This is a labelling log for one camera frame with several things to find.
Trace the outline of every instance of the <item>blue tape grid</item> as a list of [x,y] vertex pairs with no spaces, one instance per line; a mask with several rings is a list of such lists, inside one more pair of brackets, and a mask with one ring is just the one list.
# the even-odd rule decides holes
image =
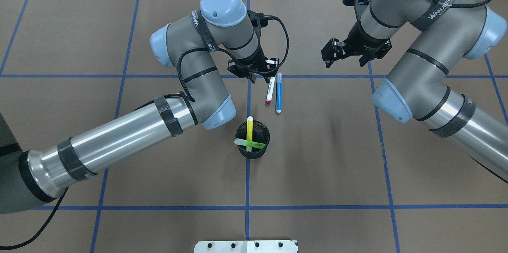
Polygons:
[[[129,64],[129,54],[131,50],[132,38],[134,35],[134,28],[136,23],[136,15],[139,6],[139,0],[136,0],[136,6],[134,10],[131,32],[129,35],[129,43],[127,45],[127,53],[125,55],[125,64],[123,68],[122,74],[83,74],[83,75],[74,75],[74,74],[2,74],[5,69],[6,63],[8,61],[9,52],[11,50],[12,44],[14,43],[16,33],[18,31],[18,27],[23,18],[23,14],[27,7],[29,0],[25,0],[23,7],[21,9],[20,15],[18,17],[18,21],[15,25],[13,34],[9,41],[9,45],[7,47],[6,53],[4,55],[4,59],[2,60],[2,65],[0,66],[0,78],[122,78],[120,89],[118,92],[118,101],[116,105],[115,111],[115,119],[119,115],[119,109],[121,105],[121,99],[123,94],[123,87],[125,85],[126,78],[177,78],[177,75],[172,74],[127,74],[127,66]],[[250,0],[247,0],[247,7],[250,9]],[[449,75],[447,78],[450,79],[492,79],[492,83],[494,85],[497,97],[499,99],[499,103],[501,109],[503,111],[503,115],[505,121],[508,123],[508,117],[506,115],[506,109],[504,107],[504,103],[501,99],[499,88],[497,87],[496,80],[497,79],[508,79],[508,75],[494,75],[492,67],[490,65],[490,61],[488,56],[485,55],[485,61],[487,63],[487,67],[490,75]],[[385,75],[375,75],[372,73],[371,64],[368,64],[369,74],[368,75],[285,75],[285,78],[288,79],[370,79],[371,89],[374,92],[374,79],[381,79],[386,77]],[[234,75],[222,75],[223,79],[231,79],[236,78]],[[250,116],[250,102],[251,102],[251,90],[252,85],[250,81],[247,82],[247,115]],[[97,211],[96,215],[96,223],[94,226],[94,235],[92,237],[92,242],[90,246],[90,252],[94,252],[96,239],[98,235],[98,226],[100,223],[100,214],[102,211],[156,211],[156,210],[244,210],[245,211],[245,239],[249,240],[249,211],[250,210],[390,210],[392,216],[392,226],[394,231],[395,245],[397,253],[400,252],[400,245],[398,239],[397,232],[397,222],[395,218],[395,210],[398,209],[475,209],[475,208],[508,208],[508,204],[431,204],[431,205],[394,205],[393,197],[390,186],[390,177],[388,171],[388,163],[386,160],[386,152],[383,142],[383,131],[381,128],[381,121],[379,119],[379,110],[375,107],[376,113],[376,121],[379,132],[379,140],[381,142],[381,150],[383,152],[383,163],[385,168],[385,177],[387,183],[387,191],[388,191],[388,205],[316,205],[316,206],[250,206],[250,162],[246,160],[246,171],[245,171],[245,206],[103,206],[104,200],[104,192],[106,188],[108,170],[105,170],[103,183],[100,191],[100,199],[98,206],[60,206],[60,210],[91,210]],[[52,210],[53,206],[41,206],[36,208],[36,210]]]
[[[370,78],[370,88],[372,90],[372,94],[375,91],[374,86],[374,75],[372,73],[372,65],[369,61],[369,78]],[[388,171],[388,161],[386,159],[386,151],[385,151],[385,141],[383,139],[383,129],[381,128],[381,119],[379,118],[379,109],[374,106],[374,111],[376,113],[376,122],[377,122],[377,133],[379,135],[379,141],[381,143],[381,153],[383,154],[383,166],[385,170],[385,180],[386,180],[386,188],[388,192],[388,203],[390,204],[390,215],[392,217],[392,229],[393,236],[395,240],[395,250],[397,253],[400,253],[400,244],[399,244],[399,233],[397,231],[397,219],[395,218],[395,208],[393,206],[393,196],[392,196],[392,186],[390,183],[390,173]]]
[[[120,113],[120,105],[122,102],[123,87],[125,85],[125,78],[127,76],[127,67],[129,66],[129,55],[131,54],[132,37],[134,36],[134,27],[136,26],[136,16],[138,14],[138,6],[139,6],[139,0],[136,0],[136,5],[134,7],[134,15],[132,18],[131,33],[129,34],[129,43],[127,44],[127,53],[125,54],[125,64],[123,65],[122,81],[120,83],[120,90],[118,92],[118,101],[116,103],[115,119],[118,118],[118,115]],[[100,214],[102,212],[102,207],[103,207],[102,204],[104,201],[104,192],[106,190],[106,183],[108,181],[108,172],[109,172],[108,168],[104,170],[104,177],[102,180],[102,187],[100,189],[100,197],[99,197],[99,201],[98,201],[96,223],[94,226],[94,235],[92,236],[92,242],[90,245],[90,253],[93,253],[95,251],[95,245],[96,245],[97,234],[98,234],[98,226],[100,223]]]
[[[250,10],[250,0],[247,0],[247,9]],[[252,83],[247,81],[247,117],[250,116],[250,99]],[[245,240],[250,240],[250,159],[245,159]]]

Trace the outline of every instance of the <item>marker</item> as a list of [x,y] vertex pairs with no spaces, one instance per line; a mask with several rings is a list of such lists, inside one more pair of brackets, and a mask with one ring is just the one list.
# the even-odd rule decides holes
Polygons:
[[262,149],[266,146],[266,144],[263,143],[258,143],[256,141],[247,141],[244,139],[235,139],[235,144],[238,146],[249,146],[257,149]]
[[277,113],[283,111],[283,74],[281,72],[277,73],[277,103],[275,111]]
[[268,105],[272,103],[274,84],[275,84],[275,76],[270,78],[270,83],[268,84],[268,94],[266,95],[266,104]]
[[[254,126],[254,118],[252,116],[247,117],[247,141],[252,141],[252,127]],[[252,148],[247,146],[245,148],[247,152],[252,152]]]

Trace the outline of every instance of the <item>black strap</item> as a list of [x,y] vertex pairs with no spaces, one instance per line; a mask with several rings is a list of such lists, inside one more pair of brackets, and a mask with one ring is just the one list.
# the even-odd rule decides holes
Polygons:
[[32,195],[34,197],[37,197],[40,201],[45,203],[54,201],[55,198],[50,197],[49,195],[47,195],[47,193],[44,193],[44,191],[40,189],[40,187],[38,186],[37,182],[33,179],[29,167],[28,155],[29,152],[24,152],[22,155],[19,156],[18,161],[19,173],[21,175],[21,178],[23,179],[23,182],[25,183],[25,186],[27,186]]
[[208,51],[216,52],[219,49],[219,46],[210,33],[210,30],[208,30],[205,19],[201,15],[201,9],[196,9],[190,12],[189,17],[192,20],[194,27],[196,28],[196,32],[198,32],[198,35],[201,37],[201,40],[205,44],[205,47],[208,48]]
[[198,125],[198,117],[196,117],[196,113],[194,113],[194,109],[192,109],[192,105],[188,99],[183,99],[185,101],[185,105],[187,105],[187,108],[189,109],[190,115],[192,116],[192,120],[194,120],[194,125]]
[[369,11],[370,11],[370,15],[372,16],[374,21],[376,21],[376,23],[379,23],[383,27],[389,27],[390,29],[397,29],[398,27],[403,26],[403,25],[388,25],[387,23],[383,23],[380,19],[378,19],[376,17],[376,15],[374,14],[374,11],[372,11],[372,4],[369,4]]
[[441,107],[443,107],[443,105],[445,104],[446,100],[448,100],[448,97],[450,97],[450,92],[452,92],[452,90],[450,89],[450,86],[446,85],[446,93],[444,94],[443,98],[441,99],[441,102],[439,102],[439,104],[436,106],[436,108],[434,108],[429,114],[425,115],[424,117],[421,117],[420,119],[416,119],[416,121],[425,121],[427,119],[429,119],[430,117],[432,117],[434,114],[436,114],[439,109],[441,109]]
[[0,157],[7,156],[12,153],[21,152],[22,149],[18,143],[0,147]]
[[74,151],[74,147],[71,145],[71,138],[65,139],[56,145],[58,150],[58,157],[63,164],[63,167],[73,179],[77,181],[85,181],[91,179],[96,173],[91,172]]
[[239,46],[239,47],[224,46],[224,47],[227,48],[228,50],[239,50],[240,48],[246,47],[250,43],[250,41],[252,41],[252,38],[254,38],[254,30],[252,30],[252,36],[250,36],[249,40],[246,43],[244,43],[242,46]]
[[461,94],[464,97],[464,103],[459,110],[459,113],[453,117],[446,125],[442,126],[439,129],[432,129],[431,131],[439,137],[446,138],[451,135],[459,132],[464,126],[471,120],[473,114],[476,110],[476,104],[468,98]]
[[430,55],[425,54],[424,52],[415,50],[414,48],[408,48],[408,50],[406,50],[406,52],[408,52],[410,54],[414,54],[415,56],[419,56],[419,57],[425,59],[426,61],[432,63],[437,68],[439,68],[444,73],[444,75],[448,75],[450,73],[450,70],[444,64],[440,63],[439,61],[437,61]]
[[176,119],[173,115],[173,112],[171,111],[169,104],[167,104],[164,96],[159,96],[154,99],[154,104],[156,105],[157,111],[164,121],[165,126],[169,130],[171,137],[176,137],[180,134],[183,134],[182,127],[180,126],[178,119]]
[[191,76],[187,77],[186,79],[184,79],[184,80],[183,80],[183,83],[187,83],[187,82],[189,82],[189,81],[191,81],[191,80],[193,80],[193,79],[196,79],[196,78],[198,78],[198,77],[200,77],[200,76],[202,76],[202,75],[207,74],[208,72],[212,72],[212,71],[215,71],[215,70],[217,70],[217,67],[216,67],[216,66],[212,66],[212,67],[210,67],[210,68],[207,68],[206,70],[202,70],[202,71],[200,71],[200,72],[198,72],[198,73],[195,73],[195,74],[193,74],[193,75],[191,75]]
[[419,17],[416,21],[412,22],[411,25],[416,27],[418,30],[424,31],[437,19],[439,19],[448,9],[452,6],[455,0],[439,0],[439,3],[430,5],[427,11]]

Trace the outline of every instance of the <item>blue marker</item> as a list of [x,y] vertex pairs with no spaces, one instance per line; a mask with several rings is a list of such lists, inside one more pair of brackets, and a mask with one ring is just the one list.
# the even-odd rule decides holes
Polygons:
[[277,103],[275,111],[277,113],[283,111],[283,74],[281,72],[277,73]]

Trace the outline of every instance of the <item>green marker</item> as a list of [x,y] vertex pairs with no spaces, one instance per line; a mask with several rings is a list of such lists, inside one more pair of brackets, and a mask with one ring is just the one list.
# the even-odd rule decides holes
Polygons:
[[252,147],[252,148],[257,148],[257,149],[262,149],[266,146],[266,144],[263,144],[263,143],[258,143],[256,141],[247,141],[244,139],[235,139],[235,144],[238,146],[247,146],[247,147]]

